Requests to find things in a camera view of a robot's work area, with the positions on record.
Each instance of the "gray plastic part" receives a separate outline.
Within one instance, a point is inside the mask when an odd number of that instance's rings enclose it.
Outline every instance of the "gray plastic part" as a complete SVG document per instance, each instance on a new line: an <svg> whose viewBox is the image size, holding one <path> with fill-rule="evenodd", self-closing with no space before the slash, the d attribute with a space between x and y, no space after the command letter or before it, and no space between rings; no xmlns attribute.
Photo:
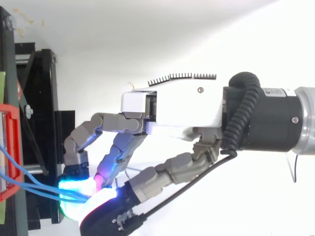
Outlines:
<svg viewBox="0 0 315 236"><path fill-rule="evenodd" d="M200 134L200 141L205 143L215 143L216 140L221 140L223 137L222 127L195 127L193 129L194 133Z"/></svg>
<svg viewBox="0 0 315 236"><path fill-rule="evenodd" d="M109 154L105 155L97 167L97 174L104 178L104 186L111 185L119 172L127 168L133 152L142 144L147 135L118 133Z"/></svg>
<svg viewBox="0 0 315 236"><path fill-rule="evenodd" d="M66 150L63 155L64 164L68 165L78 165L84 162L88 162L88 154L86 151L77 152L75 150L75 141L71 138L66 138L64 141L64 148Z"/></svg>
<svg viewBox="0 0 315 236"><path fill-rule="evenodd" d="M200 156L206 155L211 164L215 163L218 160L221 143L222 140L216 140L214 144L203 141L195 143L192 149L192 158L198 160Z"/></svg>
<svg viewBox="0 0 315 236"><path fill-rule="evenodd" d="M102 131L138 134L144 131L145 122L142 118L126 118L124 114L99 114L103 117Z"/></svg>
<svg viewBox="0 0 315 236"><path fill-rule="evenodd" d="M221 140L204 146L198 142L193 154L185 152L167 159L164 164L146 168L129 181L134 193L143 203L171 183L192 181L217 160L220 144Z"/></svg>
<svg viewBox="0 0 315 236"><path fill-rule="evenodd" d="M87 153L83 150L92 144L102 134L102 131L142 133L145 130L145 122L141 118L141 113L137 114L137 117L140 118L128 119L124 114L109 113L96 113L93 115L91 121L83 122L66 138L64 142L65 155L63 156L65 165L77 165L87 162ZM117 145L121 146L121 143L127 143L127 137L129 136L122 136L121 138L125 138L125 140L116 142L118 143ZM111 153L113 156L117 151L113 150Z"/></svg>
<svg viewBox="0 0 315 236"><path fill-rule="evenodd" d="M167 172L158 173L154 167L148 167L129 182L137 198L143 203L160 194L163 187L170 185L173 181Z"/></svg>
<svg viewBox="0 0 315 236"><path fill-rule="evenodd" d="M210 163L206 156L201 156L198 160L192 158L191 153L182 153L176 157L167 159L162 165L156 167L157 170L167 170L171 175L174 184L189 182L196 178L197 175L205 171Z"/></svg>
<svg viewBox="0 0 315 236"><path fill-rule="evenodd" d="M96 133L96 129L101 127L103 119L99 114L92 116L91 121L83 122L80 126L71 132L71 138L75 141L79 149L83 149L85 145L91 144L92 136L99 136L101 133Z"/></svg>

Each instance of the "red plastic holder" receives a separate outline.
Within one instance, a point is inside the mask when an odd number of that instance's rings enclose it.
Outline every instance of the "red plastic holder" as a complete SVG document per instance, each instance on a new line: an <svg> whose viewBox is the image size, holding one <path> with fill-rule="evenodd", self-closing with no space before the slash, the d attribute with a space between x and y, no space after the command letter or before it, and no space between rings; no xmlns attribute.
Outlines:
<svg viewBox="0 0 315 236"><path fill-rule="evenodd" d="M20 111L18 107L0 104L0 144L6 148L7 152L19 165L22 164ZM22 182L22 172L2 152L0 153L1 158L2 164L5 163L5 174L16 181ZM2 190L0 189L0 202L14 195L19 189L20 187L17 185L6 183L6 186L2 186Z"/></svg>

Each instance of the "screw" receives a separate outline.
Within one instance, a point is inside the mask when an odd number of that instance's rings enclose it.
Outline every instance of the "screw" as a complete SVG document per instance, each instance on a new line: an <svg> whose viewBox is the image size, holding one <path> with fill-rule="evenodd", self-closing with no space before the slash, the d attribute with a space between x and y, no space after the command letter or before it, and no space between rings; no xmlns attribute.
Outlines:
<svg viewBox="0 0 315 236"><path fill-rule="evenodd" d="M203 93L203 87L199 87L199 88L197 89L197 91L198 91L198 93Z"/></svg>
<svg viewBox="0 0 315 236"><path fill-rule="evenodd" d="M56 55L56 54L53 54L53 55L52 55L51 61L52 61L53 64L56 64L56 63L57 63L57 55Z"/></svg>
<svg viewBox="0 0 315 236"><path fill-rule="evenodd" d="M31 116L33 115L33 109L29 105L25 106L25 115L27 119L30 119Z"/></svg>
<svg viewBox="0 0 315 236"><path fill-rule="evenodd" d="M299 118L298 117L293 117L292 118L292 123L293 124L297 124L299 122Z"/></svg>
<svg viewBox="0 0 315 236"><path fill-rule="evenodd" d="M14 31L16 29L16 20L13 16L7 16L3 22L3 25L9 31Z"/></svg>

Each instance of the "black connector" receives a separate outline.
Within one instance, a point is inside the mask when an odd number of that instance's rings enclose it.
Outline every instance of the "black connector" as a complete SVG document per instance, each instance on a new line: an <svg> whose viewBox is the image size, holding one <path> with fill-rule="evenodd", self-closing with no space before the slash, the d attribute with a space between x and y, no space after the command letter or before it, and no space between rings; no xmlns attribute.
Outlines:
<svg viewBox="0 0 315 236"><path fill-rule="evenodd" d="M80 225L81 236L127 236L138 229L146 220L144 214L134 215L118 224L118 216L140 204L129 181L117 190L117 197L94 209Z"/></svg>
<svg viewBox="0 0 315 236"><path fill-rule="evenodd" d="M78 165L66 166L63 170L65 179L67 180L85 180L90 177L89 163L84 162Z"/></svg>

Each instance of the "red clamp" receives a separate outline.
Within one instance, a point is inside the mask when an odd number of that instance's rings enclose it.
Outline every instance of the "red clamp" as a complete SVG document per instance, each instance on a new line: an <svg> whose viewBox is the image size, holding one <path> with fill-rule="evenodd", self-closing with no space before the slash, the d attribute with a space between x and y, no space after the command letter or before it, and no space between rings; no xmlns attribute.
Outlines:
<svg viewBox="0 0 315 236"><path fill-rule="evenodd" d="M22 165L21 135L20 135L20 111L18 107L0 104L0 116L2 116L2 138L5 142L7 152L12 158ZM23 181L23 173L18 170L6 157L6 174L19 182ZM20 189L19 186L8 184L6 189L0 192L0 202L11 197Z"/></svg>

